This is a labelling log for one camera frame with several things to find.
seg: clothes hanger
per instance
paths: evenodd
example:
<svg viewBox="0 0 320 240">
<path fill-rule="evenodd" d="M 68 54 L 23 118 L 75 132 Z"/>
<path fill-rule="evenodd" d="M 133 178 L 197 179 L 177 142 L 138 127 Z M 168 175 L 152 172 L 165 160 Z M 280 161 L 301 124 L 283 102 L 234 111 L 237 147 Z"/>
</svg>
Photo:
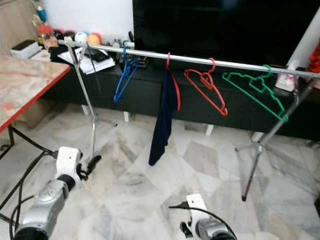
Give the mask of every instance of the clothes hanger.
<svg viewBox="0 0 320 240">
<path fill-rule="evenodd" d="M 215 60 L 211 57 L 209 58 L 212 62 L 213 62 L 213 66 L 211 69 L 208 70 L 208 72 L 199 72 L 197 70 L 194 69 L 187 69 L 184 71 L 184 76 L 186 77 L 186 79 L 188 79 L 188 81 L 195 87 L 195 89 L 204 97 L 205 100 L 207 100 L 222 116 L 226 117 L 228 116 L 228 109 L 226 108 L 226 104 L 224 101 L 224 98 L 222 97 L 221 93 L 219 92 L 218 88 L 215 86 L 214 84 L 214 80 L 211 76 L 210 73 L 212 73 L 215 68 L 216 68 L 216 62 Z M 191 80 L 191 78 L 189 77 L 189 73 L 196 73 L 198 75 L 200 75 L 200 80 L 201 82 L 206 86 L 207 89 L 209 90 L 214 90 L 215 93 L 218 95 L 221 103 L 222 103 L 222 107 L 218 107 L 195 83 L 194 81 Z"/>
<path fill-rule="evenodd" d="M 116 89 L 115 89 L 115 94 L 114 94 L 114 97 L 113 97 L 113 102 L 116 104 L 122 94 L 124 93 L 124 90 L 126 89 L 126 87 L 128 86 L 129 82 L 131 81 L 133 75 L 135 74 L 135 72 L 137 71 L 138 69 L 138 62 L 137 61 L 129 61 L 126 57 L 126 50 L 127 50 L 127 47 L 125 46 L 123 48 L 123 59 L 124 59 L 124 69 L 123 69 L 123 73 L 120 77 L 120 80 L 116 86 Z M 121 83 L 122 81 L 125 79 L 125 78 L 128 78 L 127 81 L 125 82 L 123 88 L 121 89 L 121 91 L 119 92 L 119 88 L 121 86 Z"/>
<path fill-rule="evenodd" d="M 232 86 L 236 87 L 238 90 L 240 90 L 241 92 L 243 92 L 245 95 L 247 95 L 251 100 L 253 100 L 254 102 L 258 103 L 259 105 L 261 105 L 264 109 L 266 109 L 269 113 L 271 113 L 273 116 L 275 116 L 277 119 L 279 119 L 280 121 L 286 123 L 289 118 L 287 115 L 282 116 L 282 114 L 285 112 L 285 108 L 282 105 L 282 103 L 280 102 L 280 100 L 275 96 L 275 93 L 265 84 L 265 79 L 269 78 L 272 75 L 272 70 L 271 67 L 269 65 L 263 65 L 264 67 L 268 68 L 269 72 L 266 75 L 260 75 L 257 77 L 253 77 L 247 74 L 241 74 L 239 72 L 230 72 L 230 73 L 224 73 L 222 75 L 222 78 L 224 80 L 226 80 L 228 83 L 230 83 Z M 276 113 L 274 111 L 272 111 L 269 107 L 267 107 L 266 105 L 264 105 L 261 101 L 259 101 L 257 98 L 255 98 L 254 96 L 252 96 L 250 93 L 248 93 L 246 90 L 242 89 L 241 87 L 239 87 L 237 84 L 235 84 L 234 82 L 232 82 L 230 80 L 230 78 L 232 76 L 238 76 L 241 78 L 249 78 L 249 86 L 251 88 L 253 88 L 254 90 L 256 90 L 258 93 L 263 94 L 264 92 L 269 93 L 269 95 L 271 96 L 272 100 L 274 100 L 277 105 L 280 108 L 279 113 Z M 256 84 L 261 84 L 261 88 L 256 87 L 254 85 L 254 83 Z"/>
<path fill-rule="evenodd" d="M 179 86 L 178 86 L 178 83 L 177 83 L 177 80 L 174 76 L 174 74 L 172 73 L 170 67 L 169 67 L 169 63 L 170 63 L 170 52 L 168 52 L 168 57 L 166 59 L 166 65 L 165 65 L 165 68 L 168 70 L 168 72 L 171 74 L 172 76 L 172 79 L 173 79 L 173 83 L 174 83 L 174 86 L 175 86 L 175 91 L 176 91 L 176 96 L 177 96 L 177 110 L 180 111 L 181 110 L 181 98 L 180 98 L 180 89 L 179 89 Z"/>
</svg>

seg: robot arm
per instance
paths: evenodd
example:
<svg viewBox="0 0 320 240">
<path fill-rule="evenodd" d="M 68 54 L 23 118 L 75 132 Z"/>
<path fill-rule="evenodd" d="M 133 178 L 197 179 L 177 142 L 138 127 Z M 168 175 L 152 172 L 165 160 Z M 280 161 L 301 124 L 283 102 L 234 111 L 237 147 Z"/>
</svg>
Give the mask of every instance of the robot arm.
<svg viewBox="0 0 320 240">
<path fill-rule="evenodd" d="M 180 229 L 186 238 L 193 237 L 195 240 L 237 240 L 235 233 L 224 220 L 207 211 L 200 194 L 188 195 L 186 200 L 181 205 L 169 207 L 190 211 L 191 221 L 188 222 L 188 226 L 191 227 L 191 230 L 185 222 L 180 224 Z"/>
<path fill-rule="evenodd" d="M 88 172 L 87 176 L 83 177 L 79 171 L 81 169 L 80 158 L 81 153 L 76 148 L 64 146 L 59 148 L 56 160 L 56 179 L 48 182 L 35 195 L 34 203 L 18 227 L 14 240 L 49 239 L 69 192 L 81 186 L 81 179 L 88 179 Z M 101 156 L 96 156 L 90 161 L 88 164 L 90 173 L 100 159 Z"/>
</svg>

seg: green hanger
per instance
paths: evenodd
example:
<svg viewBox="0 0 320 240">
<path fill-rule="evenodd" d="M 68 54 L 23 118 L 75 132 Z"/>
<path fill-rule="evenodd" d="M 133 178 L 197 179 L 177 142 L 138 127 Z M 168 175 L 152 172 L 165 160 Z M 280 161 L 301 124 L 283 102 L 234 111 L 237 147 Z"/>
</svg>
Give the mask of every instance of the green hanger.
<svg viewBox="0 0 320 240">
<path fill-rule="evenodd" d="M 285 115 L 284 117 L 282 116 L 282 114 L 285 112 L 285 108 L 284 106 L 281 104 L 280 100 L 275 96 L 274 92 L 267 86 L 265 85 L 265 79 L 270 77 L 272 75 L 272 71 L 271 71 L 271 67 L 269 65 L 263 65 L 264 67 L 269 69 L 269 72 L 266 75 L 261 75 L 261 76 L 257 76 L 257 77 L 253 77 L 247 74 L 241 74 L 238 72 L 230 72 L 230 73 L 224 73 L 222 75 L 222 78 L 224 80 L 226 80 L 228 83 L 230 83 L 232 86 L 236 87 L 238 90 L 240 90 L 241 92 L 243 92 L 245 95 L 247 95 L 251 100 L 255 101 L 256 103 L 258 103 L 259 105 L 261 105 L 264 109 L 266 109 L 269 113 L 271 113 L 273 116 L 275 116 L 277 119 L 279 119 L 280 121 L 286 123 L 288 122 L 289 118 L 287 115 Z M 265 91 L 267 91 L 271 98 L 276 101 L 276 103 L 278 104 L 278 106 L 280 107 L 280 112 L 277 114 L 274 111 L 272 111 L 269 107 L 267 107 L 266 105 L 264 105 L 261 101 L 259 101 L 258 99 L 256 99 L 254 96 L 252 96 L 250 93 L 248 93 L 247 91 L 245 91 L 244 89 L 242 89 L 241 87 L 239 87 L 238 85 L 236 85 L 234 82 L 232 82 L 230 80 L 231 76 L 239 76 L 241 78 L 249 78 L 250 82 L 249 82 L 249 86 L 252 87 L 254 90 L 256 90 L 258 93 L 263 94 Z M 254 82 L 260 82 L 262 88 L 257 88 L 256 86 L 253 85 Z"/>
</svg>

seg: wooden tabletop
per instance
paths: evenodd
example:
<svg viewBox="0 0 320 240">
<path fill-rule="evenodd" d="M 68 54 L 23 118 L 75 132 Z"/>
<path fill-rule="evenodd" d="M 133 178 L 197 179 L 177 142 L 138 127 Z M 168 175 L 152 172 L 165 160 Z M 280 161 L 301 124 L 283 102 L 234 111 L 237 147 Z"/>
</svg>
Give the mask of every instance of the wooden tabletop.
<svg viewBox="0 0 320 240">
<path fill-rule="evenodd" d="M 1 57 L 0 132 L 69 70 L 62 63 Z"/>
</svg>

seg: marble floor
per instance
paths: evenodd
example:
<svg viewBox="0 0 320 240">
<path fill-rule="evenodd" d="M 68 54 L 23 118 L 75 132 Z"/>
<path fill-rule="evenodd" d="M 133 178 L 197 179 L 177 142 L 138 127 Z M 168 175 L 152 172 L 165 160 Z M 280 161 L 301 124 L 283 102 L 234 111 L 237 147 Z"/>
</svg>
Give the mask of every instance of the marble floor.
<svg viewBox="0 0 320 240">
<path fill-rule="evenodd" d="M 275 136 L 259 162 L 246 202 L 245 186 L 254 150 L 235 152 L 251 144 L 250 133 L 174 120 L 165 154 L 148 165 L 154 117 L 97 109 L 95 150 L 102 155 L 89 180 L 71 192 L 51 240 L 184 240 L 179 229 L 186 210 L 168 209 L 200 193 L 209 211 L 224 218 L 239 240 L 320 240 L 320 218 L 314 201 L 320 192 L 320 150 L 305 140 Z M 117 122 L 118 127 L 103 120 Z M 79 148 L 89 157 L 91 127 L 78 105 L 57 105 L 33 130 L 16 126 L 34 141 L 57 150 Z M 40 151 L 16 138 L 0 161 L 0 199 Z M 55 176 L 55 160 L 44 157 L 25 180 L 23 197 L 35 194 Z M 14 201 L 4 209 L 11 214 Z M 26 202 L 21 215 L 30 207 Z M 0 239 L 9 226 L 0 221 Z"/>
</svg>

